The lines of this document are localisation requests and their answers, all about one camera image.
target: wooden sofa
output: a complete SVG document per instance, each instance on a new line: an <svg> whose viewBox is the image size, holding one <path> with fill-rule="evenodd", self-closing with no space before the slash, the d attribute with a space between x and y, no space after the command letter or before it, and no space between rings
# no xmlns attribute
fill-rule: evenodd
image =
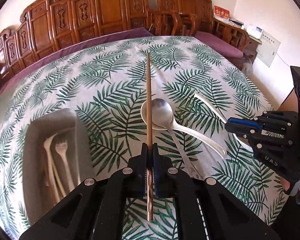
<svg viewBox="0 0 300 240"><path fill-rule="evenodd" d="M159 10L172 9L182 14L195 15L199 21L198 30L212 33L223 41L239 50L243 50L248 43L248 33L213 18L211 0L158 0Z"/></svg>
<svg viewBox="0 0 300 240"><path fill-rule="evenodd" d="M81 41L138 27L155 35L182 29L178 13L154 11L148 0L36 0L20 22L15 31L0 33L0 87L34 62Z"/></svg>

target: leaf print tablecloth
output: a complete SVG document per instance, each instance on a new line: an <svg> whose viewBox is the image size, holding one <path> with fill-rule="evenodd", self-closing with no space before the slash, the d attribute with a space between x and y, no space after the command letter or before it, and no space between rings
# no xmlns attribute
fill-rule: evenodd
<svg viewBox="0 0 300 240"><path fill-rule="evenodd" d="M221 120L193 97L199 92L227 119L253 118L270 104L237 68L192 37L147 37L106 43L56 60L30 74L16 90L0 130L0 216L17 239L28 227L22 191L22 152L30 122L72 107L85 124L97 179L108 178L140 154L146 126L146 53L151 57L154 98L171 105L176 121L211 137L227 150L221 159L201 141L176 132L204 177L214 176L267 224L285 203L279 177L253 159L224 129ZM153 132L160 154L184 168L166 131ZM146 221L146 201L128 199L123 239L178 239L171 199L154 201L154 222Z"/></svg>

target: chopstick handle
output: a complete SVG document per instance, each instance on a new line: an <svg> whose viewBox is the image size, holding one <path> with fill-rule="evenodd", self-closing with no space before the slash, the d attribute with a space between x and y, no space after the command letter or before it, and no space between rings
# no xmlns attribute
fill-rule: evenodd
<svg viewBox="0 0 300 240"><path fill-rule="evenodd" d="M147 70L146 70L146 83L147 83L147 154L152 156L152 111L151 111L151 69L150 69L150 55L147 54ZM147 162L147 220L153 221L153 160Z"/></svg>

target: silver rivet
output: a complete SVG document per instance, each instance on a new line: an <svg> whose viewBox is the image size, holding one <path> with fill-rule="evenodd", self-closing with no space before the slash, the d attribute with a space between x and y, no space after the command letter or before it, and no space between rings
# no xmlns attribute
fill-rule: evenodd
<svg viewBox="0 0 300 240"><path fill-rule="evenodd" d="M215 185L217 181L214 178L207 178L206 183L209 185Z"/></svg>
<svg viewBox="0 0 300 240"><path fill-rule="evenodd" d="M91 186L94 183L94 179L93 178L87 178L84 180L85 185L87 186Z"/></svg>
<svg viewBox="0 0 300 240"><path fill-rule="evenodd" d="M172 167L172 168L169 168L169 169L168 169L168 172L169 172L170 174L176 174L176 173L178 172L178 169Z"/></svg>
<svg viewBox="0 0 300 240"><path fill-rule="evenodd" d="M130 174L130 173L132 173L132 169L129 168L129 167L127 167L127 168L124 168L124 169L122 170L122 172L123 172L123 174Z"/></svg>

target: storage box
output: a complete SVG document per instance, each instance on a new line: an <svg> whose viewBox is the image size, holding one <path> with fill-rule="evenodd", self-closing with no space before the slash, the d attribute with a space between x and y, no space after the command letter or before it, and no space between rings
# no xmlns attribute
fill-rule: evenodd
<svg viewBox="0 0 300 240"><path fill-rule="evenodd" d="M26 132L23 150L23 194L30 225L33 225L56 203L49 185L47 153L43 143L47 138L63 133L67 140L67 160L75 187L88 177L94 177L88 133L76 112L72 108L64 108L46 114L30 123ZM60 180L68 194L69 188L63 161L55 151L55 144L61 140L57 135L52 141L51 152L60 176Z"/></svg>

